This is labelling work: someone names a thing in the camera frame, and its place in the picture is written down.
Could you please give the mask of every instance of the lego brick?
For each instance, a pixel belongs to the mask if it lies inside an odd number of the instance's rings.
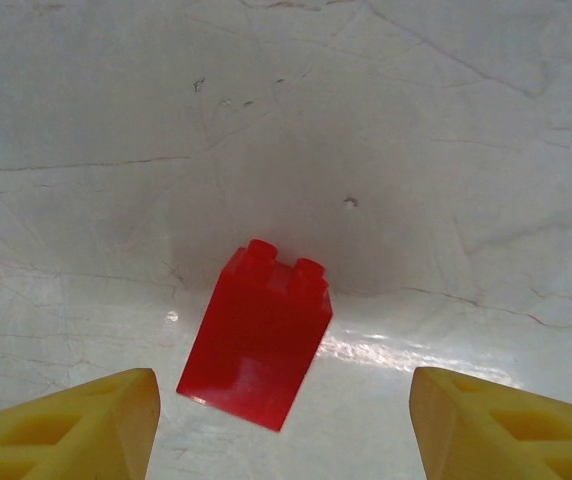
[[[572,405],[439,368],[410,412],[428,480],[572,480]]]
[[[324,268],[260,240],[224,267],[177,392],[279,431],[332,309]]]
[[[0,480],[144,480],[159,390],[135,369],[0,411]]]

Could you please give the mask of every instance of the white surface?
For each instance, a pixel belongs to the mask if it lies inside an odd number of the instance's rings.
[[[173,393],[251,237],[335,291],[280,435]],[[0,408],[151,366],[151,479],[421,479],[417,365],[572,402],[572,0],[0,0]]]

